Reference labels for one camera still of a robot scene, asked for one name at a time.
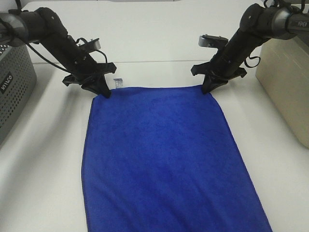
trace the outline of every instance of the towel label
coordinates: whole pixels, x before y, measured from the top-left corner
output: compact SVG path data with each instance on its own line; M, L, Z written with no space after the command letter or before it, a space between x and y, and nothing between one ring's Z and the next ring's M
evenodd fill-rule
M122 88L124 86L124 82L122 78L115 78L114 81L115 81L116 88Z
M12 83L13 81L13 76L11 74L11 72L9 72L6 77L4 78L4 80L2 81L2 83L0 84L0 91L1 93L5 93L5 91L8 89L10 83Z

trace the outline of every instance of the black cable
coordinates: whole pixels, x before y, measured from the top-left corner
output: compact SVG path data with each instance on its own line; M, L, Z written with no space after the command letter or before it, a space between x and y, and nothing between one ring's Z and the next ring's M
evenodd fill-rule
M85 38L83 38L83 37L78 38L78 39L76 40L76 43L78 44L80 40L83 41L84 44L85 44L86 46L88 46L89 42L88 42ZM100 52L100 53L105 57L105 63L107 63L107 56L105 55L105 53L102 52L102 51L100 51L100 50L95 50L95 51L96 51L96 52Z
M50 65L52 65L52 66L54 66L54 67L56 67L56 68L58 68L58 69L60 69L60 70L62 70L62 71L64 71L64 72L67 72L67 73L70 73L70 74L75 74L75 75L86 75L86 76L88 76L88 75L95 75L95 74L98 74L98 73L99 73L99 72L93 72L93 73L73 72L73 71L70 71L70 70L67 70L67 69L62 68L62 67L60 67L59 65L56 65L55 63L51 62L50 60L48 60L47 58L45 58L43 55L41 55L34 47L32 47L32 46L31 46L28 42L26 42L23 38L21 38L19 35L17 35L16 32L15 32L11 27L9 27L9 26L7 25L7 22L3 21L1 18L0 18L0 23L2 23L2 24L6 27L6 29L7 29L13 36L15 36L15 37L17 37L18 39L20 39L20 40L21 40L23 43L25 43L25 45L27 45L35 54L37 54L41 59L43 59L44 61L46 61L46 62L49 63ZM102 53L102 54L104 55L105 61L106 61L106 63L107 63L107 56L106 56L103 52L101 52L101 51L99 51L99 50L96 50L96 51L97 51L97 52L100 52L100 53Z
M21 10L21 2L20 2L20 0L15 0L15 2L16 2L17 8L19 10Z
M267 5L266 5L267 1L268 1L268 0L264 0L264 7L265 7L265 8L267 8Z
M293 13L293 8L291 7L291 4L290 3L287 3L286 1L284 1L284 0L278 0L278 3L279 3L279 6L280 7L285 7L285 8L287 8L290 12L292 12Z
M248 58L249 58L249 59L256 59L256 58L258 58L258 59L259 59L259 62L258 62L257 65L255 65L255 66L250 66L250 65L248 65L247 61L245 60L244 63L245 63L245 65L246 65L247 68L255 68L255 67L258 66L259 63L261 62L261 58L260 58L260 57L250 57L250 56L249 56Z
M305 3L306 3L306 0L301 0L300 12L303 12L303 11L304 11L304 9L305 9Z

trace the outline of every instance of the white wall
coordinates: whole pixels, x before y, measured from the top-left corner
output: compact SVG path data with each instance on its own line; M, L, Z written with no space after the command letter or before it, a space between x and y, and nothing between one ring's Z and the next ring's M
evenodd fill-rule
M16 9L15 0L0 0L0 11L7 11L9 9ZM61 0L20 0L22 7L31 1L61 1ZM175 1L175 0L111 0L111 1Z
M16 4L14 0L1 0L0 11L7 11L9 9L16 9Z

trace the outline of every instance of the cable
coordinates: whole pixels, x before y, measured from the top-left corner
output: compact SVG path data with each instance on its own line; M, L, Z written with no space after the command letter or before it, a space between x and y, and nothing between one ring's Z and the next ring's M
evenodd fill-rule
M88 46L89 42L83 37L78 38L76 40L76 44L78 44L80 40L83 41L86 46ZM105 53L100 50L95 50L95 51L101 53L105 57L105 63L107 63L107 56L105 55Z
M53 63L53 62L51 62L50 60L48 60L47 58L45 58L43 55L41 55L33 46L31 46L28 42L26 42L23 38L21 38L19 35L17 35L17 33L11 28L11 27L9 27L8 25L7 25L7 23L5 22L5 21L3 21L1 18L0 18L0 23L2 23L5 27L6 27L6 29L13 35L13 36L15 36L15 37L17 37L18 39L20 39L25 45L27 45L35 54L37 54L41 59L43 59L44 61L46 61L47 63L49 63L50 65L52 65L52 66L54 66L54 67L56 67L56 68L58 68L58 69L60 69L60 70L62 70L62 71L64 71L64 72L67 72L67 73L70 73L70 74L75 74L75 75L86 75L86 76L92 76L92 75L95 75L95 74L98 74L99 72L93 72L93 73L81 73L81 72L73 72L73 71L70 71L70 70L67 70L67 69L65 69L65 68L62 68L62 67L60 67L59 65L56 65L55 63ZM88 43L87 42L87 40L86 39L84 39L84 38L80 38L83 42L86 42L86 43ZM107 56L103 53L103 52L101 52L101 51L99 51L99 50L96 50L97 52L100 52L100 53L102 53L103 55L104 55L104 57L105 57L105 61L106 61L106 64L107 64Z
M268 0L264 0L264 7L267 8L268 6L266 5L266 3L268 2Z
M18 8L19 10L21 10L21 3L20 3L20 0L15 0L15 2L16 2L17 8Z
M300 12L303 12L303 11L304 11L304 9L305 9L305 3L306 3L306 0L301 0Z
M259 63L261 62L261 58L260 58L260 57L250 57L250 56L248 57L249 59L256 59L256 58L259 59L259 62L257 63L257 65L255 65L255 66L250 66L250 65L248 65L248 63L247 63L246 60L244 61L244 63L245 63L245 65L246 65L247 68L255 68L255 67L258 66Z

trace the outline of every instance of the blue cloth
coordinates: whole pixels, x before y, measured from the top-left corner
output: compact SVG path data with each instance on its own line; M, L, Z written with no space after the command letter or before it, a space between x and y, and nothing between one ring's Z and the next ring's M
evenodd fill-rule
M200 87L94 98L82 166L89 232L268 232L223 112Z

